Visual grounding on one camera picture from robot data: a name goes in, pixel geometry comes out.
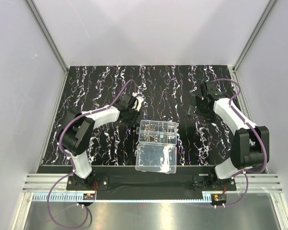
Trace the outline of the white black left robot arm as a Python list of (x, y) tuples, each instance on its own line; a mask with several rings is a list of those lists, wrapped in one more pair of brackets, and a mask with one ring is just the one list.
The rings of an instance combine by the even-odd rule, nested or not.
[(66, 116), (59, 132), (60, 151), (72, 163), (72, 185), (86, 190), (96, 186), (95, 173), (88, 160), (88, 147), (93, 130), (108, 123), (122, 121), (133, 126), (140, 114), (144, 98), (136, 93), (125, 94), (121, 99), (102, 108), (78, 112), (71, 111)]

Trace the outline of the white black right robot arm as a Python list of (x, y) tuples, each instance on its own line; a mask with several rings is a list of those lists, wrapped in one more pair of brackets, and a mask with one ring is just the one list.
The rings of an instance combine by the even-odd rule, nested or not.
[(234, 96), (217, 89), (215, 80), (202, 83), (199, 91), (190, 108), (210, 123), (220, 117), (234, 135), (229, 158), (211, 169), (203, 186), (220, 189), (240, 173), (263, 173), (269, 162), (268, 128), (248, 119), (234, 104)]

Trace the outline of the clear plastic organizer box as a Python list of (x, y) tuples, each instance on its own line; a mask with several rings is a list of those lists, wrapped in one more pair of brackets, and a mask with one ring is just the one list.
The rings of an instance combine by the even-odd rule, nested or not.
[(141, 172), (175, 174), (178, 124), (171, 121), (141, 120), (135, 169)]

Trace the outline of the aluminium frame profile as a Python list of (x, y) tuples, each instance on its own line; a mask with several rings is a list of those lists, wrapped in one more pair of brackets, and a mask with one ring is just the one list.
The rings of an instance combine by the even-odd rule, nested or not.
[(45, 38), (51, 52), (53, 53), (55, 59), (57, 60), (59, 66), (61, 67), (61, 69), (63, 70), (63, 72), (65, 74), (68, 73), (69, 67), (67, 66), (67, 64), (65, 63), (62, 55), (59, 52), (58, 47), (56, 46), (35, 2), (33, 0), (25, 0), (26, 5), (28, 6), (32, 16), (34, 17), (37, 26), (39, 27), (43, 37)]

